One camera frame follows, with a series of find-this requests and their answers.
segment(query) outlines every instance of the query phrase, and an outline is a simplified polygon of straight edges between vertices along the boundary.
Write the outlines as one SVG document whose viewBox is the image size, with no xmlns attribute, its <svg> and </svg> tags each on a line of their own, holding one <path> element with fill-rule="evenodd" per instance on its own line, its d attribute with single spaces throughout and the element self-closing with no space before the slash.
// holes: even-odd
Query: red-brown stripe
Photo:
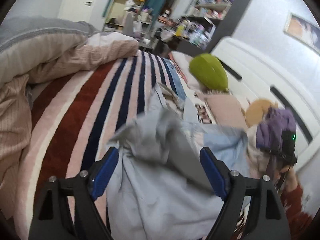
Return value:
<svg viewBox="0 0 320 240">
<path fill-rule="evenodd" d="M 59 91 L 65 86 L 65 84 L 68 83 L 72 76 L 73 74 L 55 79 L 41 92 L 41 94 L 33 102 L 33 108 L 31 111 L 32 130 L 41 118 L 45 109 L 49 106 L 51 100 L 56 97 Z"/>
<path fill-rule="evenodd" d="M 45 181 L 52 175 L 65 178 L 73 147 L 90 106 L 114 61 L 101 65 L 83 85 L 63 116 L 47 148 L 39 174 L 35 200 Z"/>
</svg>

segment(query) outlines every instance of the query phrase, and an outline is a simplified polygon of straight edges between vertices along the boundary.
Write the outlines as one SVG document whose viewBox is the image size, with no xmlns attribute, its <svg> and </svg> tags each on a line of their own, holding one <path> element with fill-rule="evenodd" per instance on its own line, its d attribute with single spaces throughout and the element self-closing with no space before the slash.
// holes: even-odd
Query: blue gripper pad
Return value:
<svg viewBox="0 0 320 240">
<path fill-rule="evenodd" d="M 107 188 L 110 178 L 115 170 L 119 160 L 118 149 L 110 147 L 105 156 L 103 157 L 101 165 L 92 172 L 89 181 L 89 193 L 93 201 L 102 196 Z"/>
<path fill-rule="evenodd" d="M 230 170 L 222 161 L 218 161 L 208 147 L 200 150 L 200 163 L 215 194 L 226 201 L 230 191 Z"/>
</svg>

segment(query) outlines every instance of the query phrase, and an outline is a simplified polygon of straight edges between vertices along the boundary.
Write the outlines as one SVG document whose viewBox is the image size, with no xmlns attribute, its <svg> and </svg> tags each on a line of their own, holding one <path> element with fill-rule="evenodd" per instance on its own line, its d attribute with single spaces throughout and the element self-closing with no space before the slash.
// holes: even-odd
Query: framed picture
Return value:
<svg viewBox="0 0 320 240">
<path fill-rule="evenodd" d="M 320 29 L 311 22 L 290 14 L 284 32 L 320 53 Z"/>
</svg>

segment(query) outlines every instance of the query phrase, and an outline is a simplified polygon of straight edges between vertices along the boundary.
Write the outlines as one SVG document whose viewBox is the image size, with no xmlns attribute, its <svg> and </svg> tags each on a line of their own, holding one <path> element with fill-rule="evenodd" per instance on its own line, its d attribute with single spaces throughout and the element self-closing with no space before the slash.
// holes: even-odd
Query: gray blanket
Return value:
<svg viewBox="0 0 320 240">
<path fill-rule="evenodd" d="M 228 168 L 249 175 L 244 131 L 182 120 L 176 112 L 189 111 L 188 99 L 184 103 L 174 98 L 173 111 L 167 108 L 164 91 L 157 85 L 150 100 L 152 110 L 122 127 L 107 145 L 119 149 L 119 162 L 107 187 L 115 240 L 196 240 L 209 233 L 223 202 L 201 167 L 203 146 Z"/>
</svg>

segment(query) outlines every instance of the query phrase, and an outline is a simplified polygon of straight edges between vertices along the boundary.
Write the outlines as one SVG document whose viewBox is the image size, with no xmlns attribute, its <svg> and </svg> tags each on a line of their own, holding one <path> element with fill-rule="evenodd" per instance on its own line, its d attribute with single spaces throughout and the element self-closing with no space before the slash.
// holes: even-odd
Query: metal screw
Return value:
<svg viewBox="0 0 320 240">
<path fill-rule="evenodd" d="M 57 177 L 56 176 L 51 176 L 49 178 L 49 182 L 55 182 L 57 180 Z"/>
<path fill-rule="evenodd" d="M 230 174 L 231 174 L 231 176 L 233 176 L 233 177 L 237 177 L 237 176 L 239 176 L 239 171 L 232 170 L 232 171 L 230 171 Z"/>
<path fill-rule="evenodd" d="M 86 177 L 88 174 L 88 171 L 80 171 L 80 177 Z"/>
<path fill-rule="evenodd" d="M 269 181 L 270 180 L 270 177 L 268 175 L 263 175 L 262 178 L 263 178 L 264 181 Z"/>
</svg>

